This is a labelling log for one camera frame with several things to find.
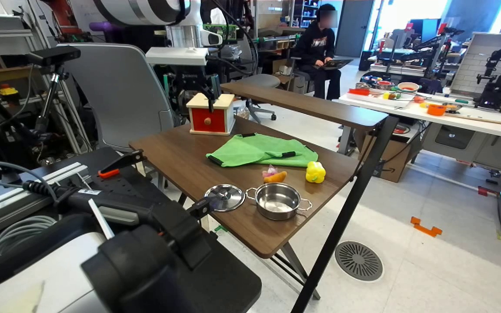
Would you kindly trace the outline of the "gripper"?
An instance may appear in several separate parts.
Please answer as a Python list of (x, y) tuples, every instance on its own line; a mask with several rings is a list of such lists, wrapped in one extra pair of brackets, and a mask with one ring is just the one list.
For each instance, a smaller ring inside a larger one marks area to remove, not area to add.
[(173, 86), (176, 91), (197, 91), (207, 99), (209, 112), (214, 111), (215, 93), (206, 76), (205, 66), (173, 65), (175, 75)]

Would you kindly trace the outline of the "grey stool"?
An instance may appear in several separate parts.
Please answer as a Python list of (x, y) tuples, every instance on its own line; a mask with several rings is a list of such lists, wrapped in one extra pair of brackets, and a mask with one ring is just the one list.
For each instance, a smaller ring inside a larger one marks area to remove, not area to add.
[[(258, 87), (266, 87), (266, 88), (277, 88), (279, 87), (281, 81), (278, 77), (275, 77), (270, 74), (256, 74), (250, 77), (245, 77), (240, 80), (237, 80), (237, 83), (247, 83), (251, 85), (256, 85)], [(252, 119), (257, 123), (262, 123), (259, 117), (257, 116), (257, 112), (259, 113), (268, 113), (271, 115), (271, 120), (276, 120), (277, 116), (274, 111), (262, 109), (258, 104), (253, 102), (253, 100), (246, 98), (245, 99), (245, 107), (249, 110), (249, 114)]]

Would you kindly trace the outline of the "green cloth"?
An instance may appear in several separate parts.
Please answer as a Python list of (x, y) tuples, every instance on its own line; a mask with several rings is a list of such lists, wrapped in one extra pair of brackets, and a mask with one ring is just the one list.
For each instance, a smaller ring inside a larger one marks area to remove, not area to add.
[(318, 153), (291, 139), (284, 140), (261, 133), (244, 133), (231, 137), (206, 158), (217, 166), (234, 168), (247, 164), (306, 168), (319, 160)]

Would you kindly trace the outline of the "grey chair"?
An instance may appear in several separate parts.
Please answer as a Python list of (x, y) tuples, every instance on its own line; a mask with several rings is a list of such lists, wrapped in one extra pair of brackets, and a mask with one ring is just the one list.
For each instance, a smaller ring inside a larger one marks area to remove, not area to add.
[(131, 141), (175, 127), (164, 89), (138, 47), (115, 43), (69, 46), (81, 55), (64, 67), (92, 109), (99, 147), (130, 151)]

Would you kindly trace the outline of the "narrow brown table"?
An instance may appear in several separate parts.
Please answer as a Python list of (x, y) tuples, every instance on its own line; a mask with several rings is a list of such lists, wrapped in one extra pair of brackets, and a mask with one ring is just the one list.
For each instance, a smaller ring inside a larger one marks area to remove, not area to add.
[(233, 93), (241, 97), (270, 103), (278, 107), (303, 113), (326, 121), (339, 123), (356, 130), (373, 131), (376, 140), (370, 152), (363, 161), (358, 163), (352, 174), (354, 184), (346, 202), (342, 206), (338, 217), (316, 259), (311, 273), (306, 279), (304, 287), (291, 309), (291, 313), (304, 313), (314, 290), (325, 272), (332, 254), (342, 238), (363, 194), (366, 190), (374, 170), (386, 149), (398, 119), (386, 113), (372, 111), (360, 107), (341, 104), (334, 101), (308, 97), (276, 88), (264, 88), (237, 81), (221, 84), (225, 93)]

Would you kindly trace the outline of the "steel pot lid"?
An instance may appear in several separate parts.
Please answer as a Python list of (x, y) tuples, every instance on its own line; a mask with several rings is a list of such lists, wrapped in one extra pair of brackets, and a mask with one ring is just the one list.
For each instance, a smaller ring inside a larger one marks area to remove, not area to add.
[(237, 186), (219, 184), (209, 188), (204, 196), (209, 200), (213, 212), (229, 212), (242, 206), (246, 194)]

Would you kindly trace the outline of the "black clamp with orange grip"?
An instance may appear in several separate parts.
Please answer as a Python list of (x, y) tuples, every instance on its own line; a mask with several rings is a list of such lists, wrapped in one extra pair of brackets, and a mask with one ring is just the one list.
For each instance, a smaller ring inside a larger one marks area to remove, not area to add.
[(135, 166), (147, 160), (143, 150), (134, 150), (127, 154), (120, 155), (113, 162), (97, 172), (98, 177), (108, 180), (120, 174), (120, 169), (127, 166)]

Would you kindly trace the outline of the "steel pot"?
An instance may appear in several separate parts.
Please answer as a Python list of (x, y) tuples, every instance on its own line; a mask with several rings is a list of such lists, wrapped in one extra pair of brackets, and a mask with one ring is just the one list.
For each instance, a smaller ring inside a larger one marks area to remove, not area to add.
[(314, 207), (310, 200), (286, 183), (264, 183), (258, 188), (247, 189), (245, 196), (255, 202), (262, 216), (274, 221), (288, 220)]

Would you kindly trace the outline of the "person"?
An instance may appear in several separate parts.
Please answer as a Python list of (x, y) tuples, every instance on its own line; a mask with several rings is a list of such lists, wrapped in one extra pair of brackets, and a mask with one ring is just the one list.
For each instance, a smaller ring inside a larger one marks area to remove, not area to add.
[(298, 71), (308, 74), (314, 83), (314, 97), (334, 100), (340, 97), (341, 71), (326, 69), (325, 64), (335, 56), (335, 33), (332, 30), (336, 8), (332, 4), (321, 5), (316, 19), (302, 33), (294, 47), (298, 58)]

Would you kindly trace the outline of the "laptop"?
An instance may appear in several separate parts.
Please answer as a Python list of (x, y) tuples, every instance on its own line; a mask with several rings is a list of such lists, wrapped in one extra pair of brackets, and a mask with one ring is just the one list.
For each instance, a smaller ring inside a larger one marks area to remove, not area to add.
[(328, 60), (324, 62), (323, 66), (320, 66), (319, 69), (323, 70), (339, 70), (342, 67), (351, 63), (353, 59), (337, 59), (337, 60)]

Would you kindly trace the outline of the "cardboard box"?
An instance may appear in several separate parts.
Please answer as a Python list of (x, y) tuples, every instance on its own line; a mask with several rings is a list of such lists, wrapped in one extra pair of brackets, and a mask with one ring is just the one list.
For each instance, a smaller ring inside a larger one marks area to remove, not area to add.
[[(370, 153), (371, 145), (376, 141), (376, 136), (364, 131), (354, 131), (354, 141), (359, 151), (359, 159), (363, 154)], [(407, 163), (421, 150), (421, 135), (415, 130), (398, 131), (392, 134), (390, 141), (381, 155), (373, 175), (384, 180), (398, 183)]]

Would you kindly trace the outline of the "round floor vent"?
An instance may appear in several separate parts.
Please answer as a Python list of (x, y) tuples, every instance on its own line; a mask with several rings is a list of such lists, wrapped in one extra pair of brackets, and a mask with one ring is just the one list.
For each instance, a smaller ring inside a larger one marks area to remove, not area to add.
[(384, 273), (383, 262), (368, 246), (351, 240), (337, 245), (334, 257), (340, 268), (354, 279), (373, 282)]

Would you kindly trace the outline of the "grey shelf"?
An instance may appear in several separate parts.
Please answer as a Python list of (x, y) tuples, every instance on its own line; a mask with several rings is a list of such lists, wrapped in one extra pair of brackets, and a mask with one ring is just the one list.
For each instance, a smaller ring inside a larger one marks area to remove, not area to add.
[(32, 65), (26, 54), (36, 47), (33, 32), (19, 16), (0, 15), (0, 101), (12, 112), (24, 103)]

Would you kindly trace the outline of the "orange floor marker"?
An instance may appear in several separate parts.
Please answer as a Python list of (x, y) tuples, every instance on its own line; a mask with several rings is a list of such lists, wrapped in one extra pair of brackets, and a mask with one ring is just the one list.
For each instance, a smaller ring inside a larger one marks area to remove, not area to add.
[(435, 226), (433, 226), (432, 228), (426, 228), (424, 226), (421, 225), (421, 219), (419, 218), (416, 218), (415, 216), (412, 216), (411, 219), (410, 219), (410, 223), (412, 224), (412, 226), (420, 231), (421, 233), (424, 233), (428, 236), (431, 236), (433, 238), (436, 238), (437, 236), (439, 235), (442, 235), (443, 231)]

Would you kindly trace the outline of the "white tile board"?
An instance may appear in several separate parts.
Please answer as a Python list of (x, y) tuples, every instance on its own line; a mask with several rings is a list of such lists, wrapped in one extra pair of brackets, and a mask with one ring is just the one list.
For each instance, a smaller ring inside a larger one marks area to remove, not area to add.
[(482, 93), (487, 80), (477, 83), (476, 77), (484, 74), (487, 59), (492, 52), (499, 49), (501, 49), (501, 33), (475, 32), (451, 83), (452, 93), (470, 97)]

